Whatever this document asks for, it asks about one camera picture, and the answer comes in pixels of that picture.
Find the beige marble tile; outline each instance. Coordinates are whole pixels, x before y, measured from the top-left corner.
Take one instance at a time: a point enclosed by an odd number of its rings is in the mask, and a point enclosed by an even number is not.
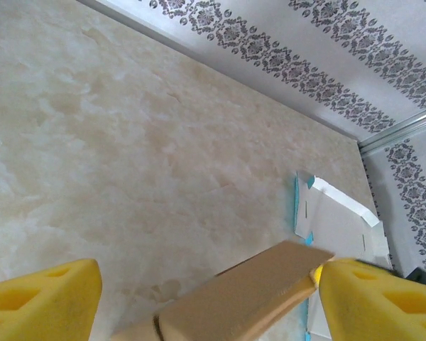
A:
[[[75,1],[0,2],[0,281],[97,259],[92,340],[286,238],[299,169],[373,206],[354,141]]]

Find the yellow foam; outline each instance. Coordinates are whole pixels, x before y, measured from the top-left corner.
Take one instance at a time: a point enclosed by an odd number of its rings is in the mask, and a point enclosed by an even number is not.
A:
[[[426,286],[358,262],[323,266],[320,298],[334,341],[426,341]]]
[[[94,259],[0,283],[0,341],[87,341],[101,296]]]

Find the metal trim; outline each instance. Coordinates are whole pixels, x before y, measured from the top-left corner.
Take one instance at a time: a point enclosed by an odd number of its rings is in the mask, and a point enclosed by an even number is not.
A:
[[[358,143],[361,156],[364,157],[415,132],[426,130],[426,110],[416,114],[391,128]]]

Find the cardboard piece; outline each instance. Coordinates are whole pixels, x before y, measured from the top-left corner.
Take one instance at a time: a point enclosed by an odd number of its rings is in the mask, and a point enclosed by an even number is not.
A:
[[[165,341],[255,340],[315,292],[310,272],[332,257],[328,251],[281,242],[164,308],[155,330]],[[131,329],[112,340],[136,340],[139,330]]]
[[[295,179],[295,233],[310,245],[391,268],[382,222],[366,207],[316,176]],[[318,293],[308,303],[307,331],[331,339]]]

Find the wall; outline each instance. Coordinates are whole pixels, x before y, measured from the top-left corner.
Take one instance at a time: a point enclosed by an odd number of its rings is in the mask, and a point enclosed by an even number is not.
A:
[[[364,159],[393,265],[426,270],[426,130]]]
[[[360,141],[426,110],[426,1],[81,1]]]

